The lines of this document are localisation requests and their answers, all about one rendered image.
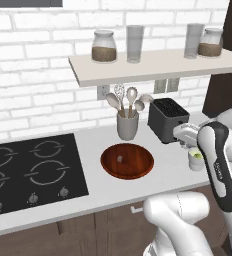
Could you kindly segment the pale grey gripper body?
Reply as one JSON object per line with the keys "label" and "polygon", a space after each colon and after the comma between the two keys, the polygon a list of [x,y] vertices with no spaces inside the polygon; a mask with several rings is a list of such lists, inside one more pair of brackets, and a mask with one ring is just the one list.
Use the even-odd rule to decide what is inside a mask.
{"label": "pale grey gripper body", "polygon": [[183,123],[173,129],[173,137],[187,147],[197,146],[199,127],[191,123]]}

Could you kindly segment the white glass of lemonade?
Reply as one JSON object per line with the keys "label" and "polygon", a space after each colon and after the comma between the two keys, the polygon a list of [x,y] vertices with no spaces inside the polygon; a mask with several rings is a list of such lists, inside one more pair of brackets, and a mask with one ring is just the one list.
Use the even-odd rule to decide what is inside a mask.
{"label": "white glass of lemonade", "polygon": [[193,147],[188,151],[189,168],[192,171],[201,171],[205,164],[202,153],[198,148]]}

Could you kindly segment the brown wooden bowl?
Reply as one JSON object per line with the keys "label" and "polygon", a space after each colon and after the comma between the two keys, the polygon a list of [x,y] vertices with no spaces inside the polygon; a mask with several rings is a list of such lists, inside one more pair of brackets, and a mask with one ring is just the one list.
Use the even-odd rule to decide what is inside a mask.
{"label": "brown wooden bowl", "polygon": [[[122,162],[117,162],[118,156],[123,157]],[[152,154],[144,147],[132,143],[110,146],[102,153],[100,162],[108,174],[125,180],[143,177],[154,166]]]}

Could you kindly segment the tall clear glass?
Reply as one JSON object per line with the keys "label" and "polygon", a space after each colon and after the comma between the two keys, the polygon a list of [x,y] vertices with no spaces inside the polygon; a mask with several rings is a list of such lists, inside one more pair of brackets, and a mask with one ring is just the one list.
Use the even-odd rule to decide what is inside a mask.
{"label": "tall clear glass", "polygon": [[184,57],[187,59],[195,59],[203,34],[204,25],[200,23],[189,23],[187,25]]}
{"label": "tall clear glass", "polygon": [[127,61],[139,63],[143,44],[144,27],[141,25],[129,25],[126,28]]}

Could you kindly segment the black toaster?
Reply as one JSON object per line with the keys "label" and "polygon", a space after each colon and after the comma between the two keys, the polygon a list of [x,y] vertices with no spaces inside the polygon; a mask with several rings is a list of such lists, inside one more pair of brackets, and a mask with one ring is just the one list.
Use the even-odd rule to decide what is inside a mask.
{"label": "black toaster", "polygon": [[150,103],[148,126],[164,144],[175,142],[173,129],[189,121],[190,114],[171,98],[155,99]]}

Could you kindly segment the pale wooden spoon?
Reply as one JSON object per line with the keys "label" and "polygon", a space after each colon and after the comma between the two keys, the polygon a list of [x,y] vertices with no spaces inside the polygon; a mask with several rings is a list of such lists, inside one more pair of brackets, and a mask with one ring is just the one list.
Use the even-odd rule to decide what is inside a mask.
{"label": "pale wooden spoon", "polygon": [[145,108],[145,105],[141,100],[136,100],[134,103],[134,106],[135,106],[135,114],[138,114],[139,111],[143,111]]}
{"label": "pale wooden spoon", "polygon": [[108,93],[108,94],[106,95],[106,100],[107,100],[108,104],[109,104],[111,107],[115,108],[115,109],[119,112],[119,114],[120,114],[121,117],[124,116],[124,114],[123,114],[123,112],[122,112],[122,110],[121,110],[121,108],[120,108],[119,100],[118,100],[118,98],[115,96],[114,93]]}
{"label": "pale wooden spoon", "polygon": [[132,116],[132,105],[137,97],[137,89],[135,87],[129,87],[127,89],[127,94],[126,94],[126,97],[129,101],[129,111],[128,111],[128,117],[131,117]]}
{"label": "pale wooden spoon", "polygon": [[139,98],[143,103],[151,103],[154,101],[154,98],[149,94],[142,94]]}

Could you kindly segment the grey utensil pot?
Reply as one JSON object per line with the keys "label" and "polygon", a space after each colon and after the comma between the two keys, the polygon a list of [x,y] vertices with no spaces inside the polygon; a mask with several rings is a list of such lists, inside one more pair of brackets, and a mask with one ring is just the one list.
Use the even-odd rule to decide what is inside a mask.
{"label": "grey utensil pot", "polygon": [[123,118],[117,115],[117,133],[125,141],[133,140],[136,136],[139,123],[139,114],[136,113],[131,118]]}

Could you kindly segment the dark brown tall cabinet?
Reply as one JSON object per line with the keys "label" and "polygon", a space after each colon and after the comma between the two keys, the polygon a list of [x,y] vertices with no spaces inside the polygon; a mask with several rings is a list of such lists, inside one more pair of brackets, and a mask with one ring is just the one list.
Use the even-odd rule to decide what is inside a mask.
{"label": "dark brown tall cabinet", "polygon": [[232,0],[223,26],[223,54],[230,56],[230,63],[211,75],[203,104],[202,112],[210,118],[232,108]]}

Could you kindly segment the metal whisk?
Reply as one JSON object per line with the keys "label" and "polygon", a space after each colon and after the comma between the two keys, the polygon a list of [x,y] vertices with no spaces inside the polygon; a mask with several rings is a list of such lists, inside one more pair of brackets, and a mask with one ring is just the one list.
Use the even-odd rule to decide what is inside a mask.
{"label": "metal whisk", "polygon": [[117,99],[119,100],[120,103],[120,113],[122,117],[125,117],[125,111],[124,111],[124,105],[123,105],[123,98],[124,98],[124,94],[125,94],[125,88],[123,84],[116,84],[114,87],[114,92],[115,95],[117,97]]}

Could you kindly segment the glass jar with brown contents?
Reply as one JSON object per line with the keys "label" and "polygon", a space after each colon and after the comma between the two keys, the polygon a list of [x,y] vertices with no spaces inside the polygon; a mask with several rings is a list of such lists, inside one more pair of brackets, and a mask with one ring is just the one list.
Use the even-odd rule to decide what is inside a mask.
{"label": "glass jar with brown contents", "polygon": [[219,57],[223,46],[222,34],[222,29],[206,28],[200,40],[198,54],[204,57]]}
{"label": "glass jar with brown contents", "polygon": [[117,59],[114,32],[96,30],[92,44],[92,59],[97,62],[113,62]]}

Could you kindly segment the brown cupboard door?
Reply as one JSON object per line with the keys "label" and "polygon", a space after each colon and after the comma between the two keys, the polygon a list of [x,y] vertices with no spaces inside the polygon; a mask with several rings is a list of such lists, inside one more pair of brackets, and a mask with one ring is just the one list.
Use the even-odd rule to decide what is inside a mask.
{"label": "brown cupboard door", "polygon": [[93,214],[61,220],[57,222],[58,234],[65,236],[73,256],[97,256],[95,218]]}
{"label": "brown cupboard door", "polygon": [[57,236],[56,223],[1,235],[0,256],[13,256],[13,252],[17,249],[26,249],[29,245],[48,242]]}
{"label": "brown cupboard door", "polygon": [[143,256],[145,248],[156,235],[156,227],[143,212],[133,213],[143,202],[96,212],[97,256]]}

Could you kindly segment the black hob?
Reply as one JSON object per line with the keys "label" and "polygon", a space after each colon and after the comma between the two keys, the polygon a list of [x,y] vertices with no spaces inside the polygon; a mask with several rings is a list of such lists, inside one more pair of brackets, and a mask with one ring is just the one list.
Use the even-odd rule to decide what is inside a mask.
{"label": "black hob", "polygon": [[[32,193],[35,204],[28,202]],[[88,194],[72,133],[0,144],[0,215]]]}

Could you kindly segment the grey wall switch plate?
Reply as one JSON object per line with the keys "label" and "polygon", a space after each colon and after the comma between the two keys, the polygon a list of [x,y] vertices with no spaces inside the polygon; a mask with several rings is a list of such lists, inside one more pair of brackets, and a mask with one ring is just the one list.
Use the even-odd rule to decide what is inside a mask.
{"label": "grey wall switch plate", "polygon": [[179,86],[179,78],[172,78],[168,80],[167,84],[167,91],[168,92],[177,92],[178,91],[178,86]]}
{"label": "grey wall switch plate", "polygon": [[159,93],[164,93],[166,90],[166,84],[167,80],[156,80],[154,83],[154,93],[159,94]]}

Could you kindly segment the pale wall shelf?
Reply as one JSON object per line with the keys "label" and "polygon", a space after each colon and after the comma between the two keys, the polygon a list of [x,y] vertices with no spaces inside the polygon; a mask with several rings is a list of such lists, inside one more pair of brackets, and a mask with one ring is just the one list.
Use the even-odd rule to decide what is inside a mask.
{"label": "pale wall shelf", "polygon": [[211,75],[230,63],[230,56],[222,50],[218,58],[185,59],[182,49],[170,49],[143,52],[137,64],[128,63],[125,53],[114,63],[96,63],[88,55],[69,57],[69,63],[79,86],[90,87]]}

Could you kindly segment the white wall socket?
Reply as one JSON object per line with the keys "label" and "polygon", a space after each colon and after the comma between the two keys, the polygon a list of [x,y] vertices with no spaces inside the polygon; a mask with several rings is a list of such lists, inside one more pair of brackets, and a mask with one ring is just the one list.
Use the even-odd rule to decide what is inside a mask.
{"label": "white wall socket", "polygon": [[110,92],[109,85],[100,85],[97,87],[97,99],[104,100],[106,95]]}

